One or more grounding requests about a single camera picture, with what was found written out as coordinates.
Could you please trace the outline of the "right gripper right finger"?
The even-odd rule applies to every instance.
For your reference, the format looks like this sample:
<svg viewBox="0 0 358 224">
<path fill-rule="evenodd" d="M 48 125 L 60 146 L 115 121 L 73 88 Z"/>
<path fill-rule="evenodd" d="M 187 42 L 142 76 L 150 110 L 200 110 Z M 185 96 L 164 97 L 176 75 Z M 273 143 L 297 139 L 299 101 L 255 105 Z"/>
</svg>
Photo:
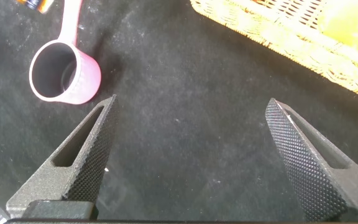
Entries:
<svg viewBox="0 0 358 224">
<path fill-rule="evenodd" d="M 265 119 L 305 220 L 358 222 L 358 165 L 274 98 Z"/>
</svg>

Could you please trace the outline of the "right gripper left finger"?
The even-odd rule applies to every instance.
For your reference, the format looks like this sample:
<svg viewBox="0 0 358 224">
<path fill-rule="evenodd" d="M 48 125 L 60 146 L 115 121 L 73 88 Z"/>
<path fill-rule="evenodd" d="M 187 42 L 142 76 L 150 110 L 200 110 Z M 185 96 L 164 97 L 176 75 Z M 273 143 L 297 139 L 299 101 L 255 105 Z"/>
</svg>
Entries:
<svg viewBox="0 0 358 224">
<path fill-rule="evenodd" d="M 10 217 L 23 217 L 35 201 L 95 203 L 112 148 L 116 116 L 116 95 L 98 103 L 8 200 Z"/>
</svg>

